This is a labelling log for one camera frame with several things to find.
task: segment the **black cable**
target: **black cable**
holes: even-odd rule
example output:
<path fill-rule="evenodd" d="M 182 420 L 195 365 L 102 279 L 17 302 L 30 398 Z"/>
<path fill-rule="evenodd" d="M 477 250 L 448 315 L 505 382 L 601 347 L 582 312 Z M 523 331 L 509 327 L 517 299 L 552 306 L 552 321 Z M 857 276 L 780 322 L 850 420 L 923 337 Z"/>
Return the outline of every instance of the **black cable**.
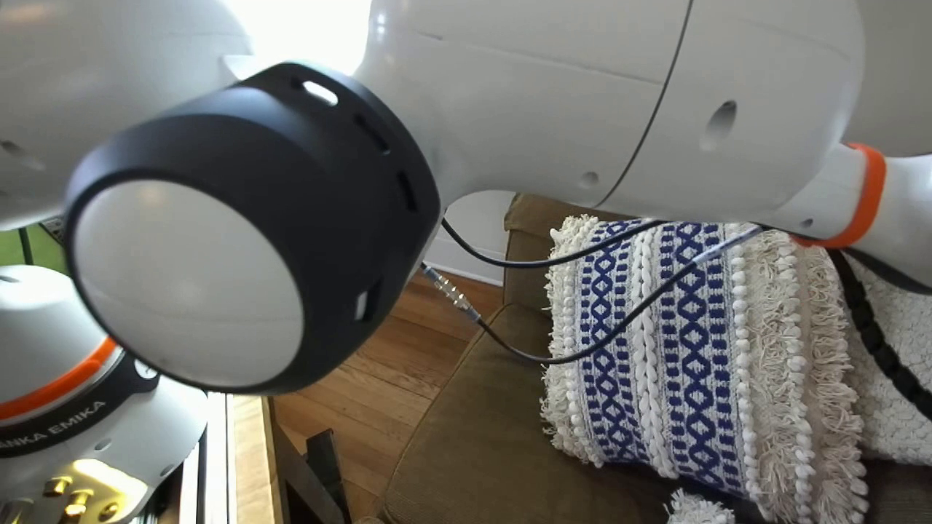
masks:
<path fill-rule="evenodd" d="M 592 344 L 588 350 L 581 350 L 575 354 L 563 354 L 563 359 L 547 359 L 547 354 L 536 354 L 536 353 L 525 353 L 512 344 L 506 344 L 469 302 L 466 298 L 453 287 L 438 270 L 432 270 L 428 266 L 422 266 L 422 270 L 438 283 L 438 287 L 469 317 L 476 321 L 501 350 L 506 350 L 509 354 L 523 359 L 523 362 L 534 362 L 534 365 L 572 365 L 572 362 L 582 362 L 601 350 L 606 350 L 617 334 L 624 334 L 624 330 L 630 330 L 630 322 L 643 315 L 664 292 L 671 292 L 680 279 L 686 279 L 689 273 L 696 270 L 696 266 L 702 266 L 712 257 L 721 257 L 722 250 L 732 250 L 741 242 L 750 242 L 753 237 L 763 234 L 770 226 L 756 226 L 742 237 L 735 237 L 728 242 L 721 242 L 709 250 L 702 250 L 699 257 L 693 257 L 686 269 L 680 269 L 671 279 L 664 279 L 651 298 L 643 298 L 604 341 Z"/>
<path fill-rule="evenodd" d="M 588 245 L 587 250 L 576 250 L 576 254 L 569 254 L 569 257 L 557 257 L 557 260 L 493 260 L 480 250 L 476 250 L 445 219 L 441 221 L 442 231 L 466 250 L 473 254 L 476 260 L 486 261 L 486 266 L 496 266 L 496 269 L 518 269 L 518 270 L 530 270 L 530 269 L 555 269 L 555 266 L 565 266 L 565 261 L 575 261 L 575 260 L 582 260 L 588 254 L 598 254 L 610 245 L 617 245 L 617 242 L 626 242 L 633 237 L 642 237 L 643 231 L 654 231 L 654 226 L 662 226 L 668 221 L 643 221 L 643 225 L 635 225 L 633 231 L 620 234 L 620 237 L 611 237 L 611 238 L 604 238 L 598 245 Z"/>
<path fill-rule="evenodd" d="M 23 261 L 26 261 L 26 266 L 36 266 L 30 231 L 20 226 L 17 234 L 20 234 Z"/>
<path fill-rule="evenodd" d="M 897 350 L 885 341 L 875 306 L 869 299 L 866 286 L 857 279 L 850 261 L 841 250 L 831 250 L 831 260 L 841 276 L 846 286 L 846 302 L 850 309 L 850 321 L 872 353 L 875 365 L 882 369 L 882 375 L 900 391 L 900 395 L 917 408 L 927 420 L 932 420 L 932 392 L 914 378 L 908 366 L 903 366 Z"/>

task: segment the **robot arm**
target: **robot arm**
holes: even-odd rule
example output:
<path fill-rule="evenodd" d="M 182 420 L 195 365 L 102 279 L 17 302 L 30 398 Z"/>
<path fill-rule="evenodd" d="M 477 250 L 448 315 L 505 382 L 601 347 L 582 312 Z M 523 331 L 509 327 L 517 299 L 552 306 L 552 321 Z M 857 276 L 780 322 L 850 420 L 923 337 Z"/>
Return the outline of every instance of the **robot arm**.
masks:
<path fill-rule="evenodd" d="M 0 9 L 4 193 L 36 202 L 4 221 L 58 210 L 74 173 L 84 302 L 182 382 L 324 375 L 387 315 L 441 210 L 477 190 L 846 234 L 932 286 L 932 238 L 914 238 L 932 161 L 841 146 L 866 75 L 857 0 L 74 9 Z"/>

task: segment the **wooden floor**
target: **wooden floor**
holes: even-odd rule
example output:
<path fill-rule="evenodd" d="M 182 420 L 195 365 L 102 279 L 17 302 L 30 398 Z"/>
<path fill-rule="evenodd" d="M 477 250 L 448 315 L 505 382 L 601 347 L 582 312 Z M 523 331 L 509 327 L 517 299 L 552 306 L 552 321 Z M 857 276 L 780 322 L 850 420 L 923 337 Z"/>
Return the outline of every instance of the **wooden floor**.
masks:
<path fill-rule="evenodd" d="M 456 279 L 476 309 L 493 315 L 501 287 Z M 336 430 L 352 517 L 371 517 L 413 424 L 456 369 L 476 327 L 428 279 L 418 276 L 386 327 L 324 382 L 273 398 L 288 439 Z"/>

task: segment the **orange ring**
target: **orange ring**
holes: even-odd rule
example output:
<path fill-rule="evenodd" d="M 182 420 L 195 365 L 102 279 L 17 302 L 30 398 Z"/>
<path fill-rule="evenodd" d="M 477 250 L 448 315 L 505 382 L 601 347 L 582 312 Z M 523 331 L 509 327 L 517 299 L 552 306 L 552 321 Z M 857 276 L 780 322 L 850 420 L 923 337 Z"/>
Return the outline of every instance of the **orange ring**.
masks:
<path fill-rule="evenodd" d="M 78 362 L 64 375 L 46 382 L 45 386 L 39 386 L 20 398 L 4 402 L 0 420 L 26 416 L 33 411 L 42 411 L 42 408 L 77 392 L 84 382 L 91 382 L 112 362 L 113 353 L 116 353 L 116 341 L 106 337 L 84 362 Z"/>
<path fill-rule="evenodd" d="M 853 219 L 833 238 L 795 238 L 798 245 L 821 245 L 827 250 L 846 250 L 872 234 L 881 213 L 889 170 L 885 170 L 882 151 L 862 142 L 853 142 L 850 149 L 866 154 L 866 187 L 862 187 L 862 197 L 857 202 Z"/>

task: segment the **patterned cloth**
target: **patterned cloth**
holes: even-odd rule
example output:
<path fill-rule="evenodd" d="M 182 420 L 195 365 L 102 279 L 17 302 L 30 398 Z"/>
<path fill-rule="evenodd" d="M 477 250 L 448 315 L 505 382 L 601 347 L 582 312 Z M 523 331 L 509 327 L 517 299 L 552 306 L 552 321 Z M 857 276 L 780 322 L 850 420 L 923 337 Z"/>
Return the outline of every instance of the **patterned cloth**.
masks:
<path fill-rule="evenodd" d="M 569 219 L 555 257 L 630 226 Z M 668 225 L 552 270 L 552 353 L 610 341 L 547 366 L 555 446 L 595 465 L 651 462 L 662 477 L 750 497 L 776 520 L 862 520 L 862 421 L 825 254 L 757 237 L 691 270 L 611 337 L 654 287 L 742 231 Z"/>

